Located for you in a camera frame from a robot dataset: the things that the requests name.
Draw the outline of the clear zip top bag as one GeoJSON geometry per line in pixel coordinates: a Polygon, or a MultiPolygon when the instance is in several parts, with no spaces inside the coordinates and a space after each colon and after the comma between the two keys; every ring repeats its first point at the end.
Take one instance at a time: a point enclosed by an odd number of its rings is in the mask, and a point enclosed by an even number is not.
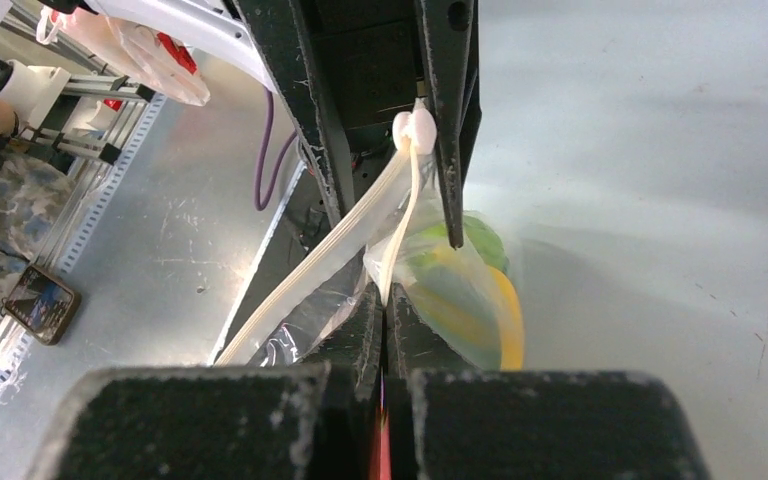
{"type": "Polygon", "coordinates": [[[241,361],[257,351],[258,343],[294,307],[357,253],[362,254],[363,268],[382,302],[391,305],[394,301],[390,296],[398,286],[405,288],[413,303],[407,291],[413,281],[408,265],[411,259],[438,246],[452,250],[474,248],[465,233],[464,244],[458,249],[450,246],[448,234],[447,246],[443,240],[433,246],[417,238],[426,227],[437,222],[445,224],[433,154],[438,130],[424,100],[417,99],[412,110],[395,116],[392,134],[395,153],[378,179],[255,309],[242,331],[217,358],[217,365],[243,364],[241,361]]]}

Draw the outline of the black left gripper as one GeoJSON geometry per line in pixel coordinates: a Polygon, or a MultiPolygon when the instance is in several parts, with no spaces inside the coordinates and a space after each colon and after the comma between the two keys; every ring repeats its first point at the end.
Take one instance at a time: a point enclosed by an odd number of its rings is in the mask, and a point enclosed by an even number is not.
{"type": "Polygon", "coordinates": [[[351,154],[377,147],[416,97],[420,48],[447,234],[452,248],[462,247],[463,185],[482,119],[478,3],[240,0],[234,7],[297,128],[331,226],[355,204],[351,154]]]}

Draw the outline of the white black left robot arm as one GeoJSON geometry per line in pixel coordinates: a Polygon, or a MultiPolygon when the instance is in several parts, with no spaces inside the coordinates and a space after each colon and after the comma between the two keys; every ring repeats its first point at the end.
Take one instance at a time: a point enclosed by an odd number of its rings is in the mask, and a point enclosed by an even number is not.
{"type": "Polygon", "coordinates": [[[425,98],[448,238],[464,242],[463,184],[480,106],[474,1],[92,1],[90,10],[166,33],[271,87],[298,131],[331,222],[358,200],[352,163],[393,116],[425,98]]]}

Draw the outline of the yellow banana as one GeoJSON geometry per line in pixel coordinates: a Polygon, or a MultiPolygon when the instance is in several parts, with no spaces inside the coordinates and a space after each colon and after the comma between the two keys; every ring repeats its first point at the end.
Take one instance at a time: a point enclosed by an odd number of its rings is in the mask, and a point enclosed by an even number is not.
{"type": "Polygon", "coordinates": [[[469,363],[517,371],[525,364],[518,294],[500,269],[472,248],[438,246],[408,262],[409,297],[422,320],[469,363]]]}

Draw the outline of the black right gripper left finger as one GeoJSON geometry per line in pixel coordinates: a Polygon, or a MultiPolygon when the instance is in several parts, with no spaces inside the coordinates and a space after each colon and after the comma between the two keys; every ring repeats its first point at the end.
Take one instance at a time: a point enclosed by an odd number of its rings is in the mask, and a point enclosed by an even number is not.
{"type": "Polygon", "coordinates": [[[131,367],[81,378],[31,479],[372,479],[381,300],[289,366],[131,367]]]}

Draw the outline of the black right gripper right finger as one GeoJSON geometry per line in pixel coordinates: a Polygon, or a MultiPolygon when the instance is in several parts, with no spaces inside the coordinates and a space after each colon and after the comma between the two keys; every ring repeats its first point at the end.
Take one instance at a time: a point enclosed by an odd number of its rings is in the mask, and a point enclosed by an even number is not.
{"type": "Polygon", "coordinates": [[[707,479],[684,410],[640,371],[481,371],[401,285],[386,309],[389,479],[707,479]]]}

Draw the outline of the smartphone on metal surface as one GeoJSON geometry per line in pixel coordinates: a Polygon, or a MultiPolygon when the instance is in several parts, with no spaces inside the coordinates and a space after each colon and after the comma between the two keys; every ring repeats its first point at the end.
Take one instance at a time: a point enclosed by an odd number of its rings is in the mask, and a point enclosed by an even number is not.
{"type": "Polygon", "coordinates": [[[61,279],[29,265],[2,300],[1,313],[12,317],[39,343],[56,345],[75,317],[82,297],[61,279]]]}

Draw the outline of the aluminium frame rails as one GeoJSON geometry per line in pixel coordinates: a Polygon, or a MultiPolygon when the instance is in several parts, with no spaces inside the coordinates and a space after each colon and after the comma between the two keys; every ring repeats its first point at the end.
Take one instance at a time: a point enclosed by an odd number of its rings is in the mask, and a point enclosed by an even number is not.
{"type": "MultiPolygon", "coordinates": [[[[87,206],[90,190],[103,200],[134,158],[165,96],[124,75],[77,75],[62,68],[29,67],[38,104],[25,107],[29,125],[22,133],[47,159],[70,157],[67,174],[78,191],[67,203],[67,218],[46,240],[37,263],[63,274],[79,255],[68,246],[76,212],[87,206]]],[[[0,313],[0,396],[31,344],[31,337],[12,317],[0,313]]]]}

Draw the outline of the bumpy green custard apple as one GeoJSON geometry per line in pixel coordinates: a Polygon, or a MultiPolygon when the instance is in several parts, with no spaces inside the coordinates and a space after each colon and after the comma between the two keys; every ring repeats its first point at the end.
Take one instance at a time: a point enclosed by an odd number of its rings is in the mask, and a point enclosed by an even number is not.
{"type": "MultiPolygon", "coordinates": [[[[507,274],[510,261],[503,241],[496,231],[474,211],[464,213],[463,228],[466,237],[472,242],[484,263],[507,274]]],[[[430,241],[433,246],[439,244],[440,240],[443,240],[444,245],[447,246],[446,237],[446,225],[443,222],[432,224],[417,235],[419,240],[430,241]]]]}

